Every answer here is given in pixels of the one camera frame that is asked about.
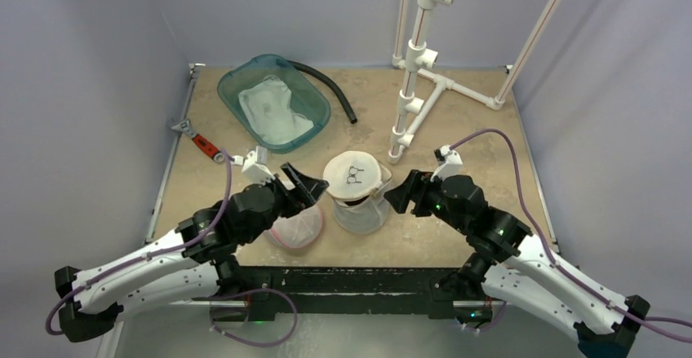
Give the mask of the pink-trimmed white laundry bag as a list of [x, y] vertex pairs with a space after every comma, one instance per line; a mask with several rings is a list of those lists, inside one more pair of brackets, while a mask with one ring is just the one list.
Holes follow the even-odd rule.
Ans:
[[280, 218], [265, 231], [265, 238], [278, 248], [302, 250], [322, 233], [324, 216], [319, 206], [312, 206], [290, 218]]

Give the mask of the black bra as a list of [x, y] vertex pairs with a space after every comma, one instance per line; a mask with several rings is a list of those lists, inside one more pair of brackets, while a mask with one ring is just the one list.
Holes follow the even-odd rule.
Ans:
[[341, 205], [343, 205], [345, 207], [354, 207], [354, 206], [358, 206], [358, 205], [364, 203], [367, 200], [368, 200], [368, 197], [362, 197], [359, 199], [348, 200], [348, 201], [347, 200], [338, 200], [338, 203], [340, 203]]

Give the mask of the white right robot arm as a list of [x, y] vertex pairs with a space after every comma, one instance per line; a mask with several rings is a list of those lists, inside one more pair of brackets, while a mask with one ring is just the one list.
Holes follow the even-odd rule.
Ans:
[[464, 296], [511, 303], [568, 334], [586, 357], [630, 353], [650, 304], [569, 265], [520, 219], [491, 206], [471, 177], [412, 170], [384, 199], [398, 214], [435, 216], [465, 237], [473, 253], [459, 269]]

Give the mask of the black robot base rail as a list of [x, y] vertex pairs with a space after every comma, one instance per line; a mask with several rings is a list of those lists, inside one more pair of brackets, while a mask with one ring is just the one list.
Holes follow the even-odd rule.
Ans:
[[493, 316], [479, 281], [455, 267], [244, 266], [221, 275], [210, 299], [251, 321], [297, 312], [421, 315], [479, 325]]

